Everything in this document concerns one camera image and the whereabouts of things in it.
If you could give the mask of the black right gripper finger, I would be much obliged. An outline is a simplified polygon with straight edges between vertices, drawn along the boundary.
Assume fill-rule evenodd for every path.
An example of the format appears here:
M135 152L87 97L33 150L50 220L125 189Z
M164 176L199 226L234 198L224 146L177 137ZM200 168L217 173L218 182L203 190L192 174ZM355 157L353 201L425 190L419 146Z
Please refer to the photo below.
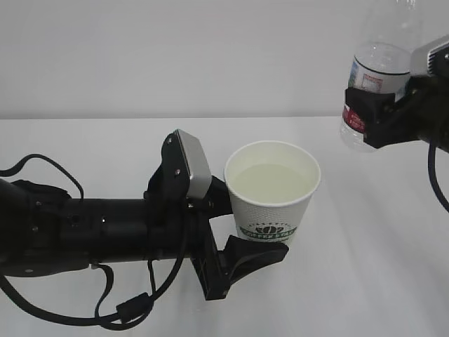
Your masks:
M344 99L343 122L351 130L366 132L373 126L379 130L398 128L392 114L395 93L374 93L351 87L345 90Z

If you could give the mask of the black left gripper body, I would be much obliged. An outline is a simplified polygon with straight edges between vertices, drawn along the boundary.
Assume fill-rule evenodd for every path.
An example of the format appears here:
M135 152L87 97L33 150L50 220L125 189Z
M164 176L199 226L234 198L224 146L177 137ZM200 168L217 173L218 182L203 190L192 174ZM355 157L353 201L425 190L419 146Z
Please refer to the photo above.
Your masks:
M206 300L222 300L230 289L220 262L208 216L207 196L165 200L160 192L146 191L149 204L149 259L175 259L167 279L152 295L159 299L171 286L184 259L189 259Z

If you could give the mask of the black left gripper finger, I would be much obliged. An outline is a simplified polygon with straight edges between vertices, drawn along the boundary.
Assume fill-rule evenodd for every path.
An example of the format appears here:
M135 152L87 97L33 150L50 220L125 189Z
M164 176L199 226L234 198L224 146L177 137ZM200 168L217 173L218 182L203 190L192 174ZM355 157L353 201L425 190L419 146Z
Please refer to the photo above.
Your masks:
M231 235L219 255L233 285L257 270L280 263L288 252L288 246L281 242L254 242Z
M207 196L209 218L218 218L233 214L229 190L224 181L212 176Z

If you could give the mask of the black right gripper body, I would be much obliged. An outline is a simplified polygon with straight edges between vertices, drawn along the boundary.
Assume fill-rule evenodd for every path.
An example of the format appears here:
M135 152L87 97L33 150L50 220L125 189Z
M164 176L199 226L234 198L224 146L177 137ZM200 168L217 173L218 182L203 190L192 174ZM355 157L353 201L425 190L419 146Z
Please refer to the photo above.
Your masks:
M448 79L445 77L413 77L405 95L396 101L393 119L396 130L374 126L363 133L363 141L375 149L421 140L434 142L448 151Z

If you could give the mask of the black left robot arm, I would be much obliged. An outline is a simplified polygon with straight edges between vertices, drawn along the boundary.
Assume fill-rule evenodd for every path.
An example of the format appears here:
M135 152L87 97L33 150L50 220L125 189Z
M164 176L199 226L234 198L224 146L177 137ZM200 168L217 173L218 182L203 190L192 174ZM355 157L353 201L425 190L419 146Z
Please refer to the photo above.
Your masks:
M231 213L219 180L202 199L160 185L141 199L74 199L56 187L2 181L1 270L43 277L96 263L188 258L205 299L220 300L232 284L288 252L283 243L233 235L219 250L210 220Z

